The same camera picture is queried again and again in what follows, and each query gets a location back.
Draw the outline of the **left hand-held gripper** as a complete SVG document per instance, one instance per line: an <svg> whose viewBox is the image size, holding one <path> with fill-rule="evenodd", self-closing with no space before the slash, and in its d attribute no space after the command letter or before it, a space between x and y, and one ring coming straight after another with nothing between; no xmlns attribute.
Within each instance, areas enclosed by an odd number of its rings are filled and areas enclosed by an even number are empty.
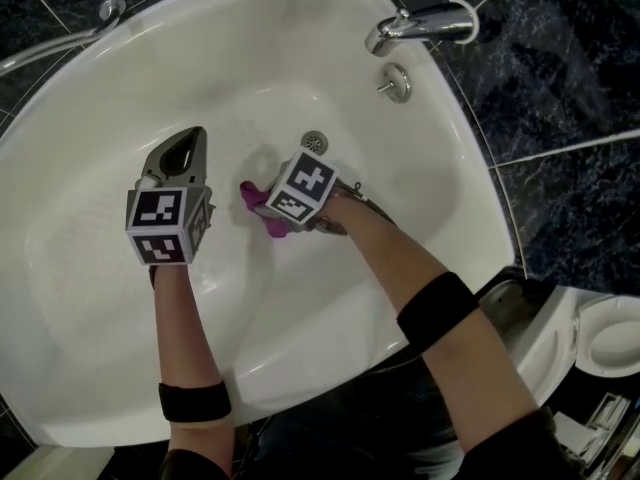
<svg viewBox="0 0 640 480"><path fill-rule="evenodd" d="M143 177L127 193L126 233L141 264L189 265L210 227L207 133L183 130L147 156Z"/></svg>

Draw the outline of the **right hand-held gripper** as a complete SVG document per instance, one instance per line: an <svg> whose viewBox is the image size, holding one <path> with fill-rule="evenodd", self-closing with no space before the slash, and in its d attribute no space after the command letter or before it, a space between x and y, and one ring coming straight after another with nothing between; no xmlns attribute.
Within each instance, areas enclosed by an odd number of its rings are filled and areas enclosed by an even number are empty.
<svg viewBox="0 0 640 480"><path fill-rule="evenodd" d="M345 236L344 228L320 216L329 199L339 171L305 148L286 162L264 204L254 207L271 237L290 233L320 231Z"/></svg>

